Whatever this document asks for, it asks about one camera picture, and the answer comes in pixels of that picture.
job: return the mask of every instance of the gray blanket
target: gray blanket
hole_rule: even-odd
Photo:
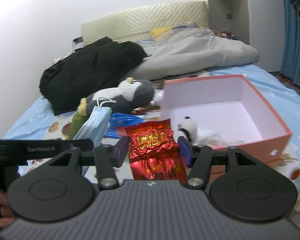
[[[165,40],[142,46],[152,56],[125,77],[154,80],[208,67],[253,64],[259,60],[255,48],[242,41],[219,38],[209,29],[185,29]]]

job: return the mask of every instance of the human hand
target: human hand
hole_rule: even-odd
[[[14,215],[9,207],[6,193],[0,189],[0,213],[3,216],[0,218],[0,227],[5,228],[10,225],[14,220]]]

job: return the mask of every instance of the blue surgical mask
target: blue surgical mask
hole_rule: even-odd
[[[111,108],[95,106],[89,119],[83,124],[83,126],[74,136],[74,140],[91,139],[94,147],[98,147],[106,132],[110,115]],[[82,167],[82,175],[87,173],[88,168],[88,166]]]

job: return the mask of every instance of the white cabinet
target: white cabinet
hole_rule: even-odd
[[[210,29],[230,31],[258,50],[257,66],[268,72],[280,71],[285,33],[283,0],[208,0],[208,4]]]

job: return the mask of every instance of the green object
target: green object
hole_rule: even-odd
[[[71,130],[66,137],[66,140],[72,140],[74,136],[78,133],[83,124],[89,119],[89,116],[84,116],[79,112],[76,112],[72,118]]]

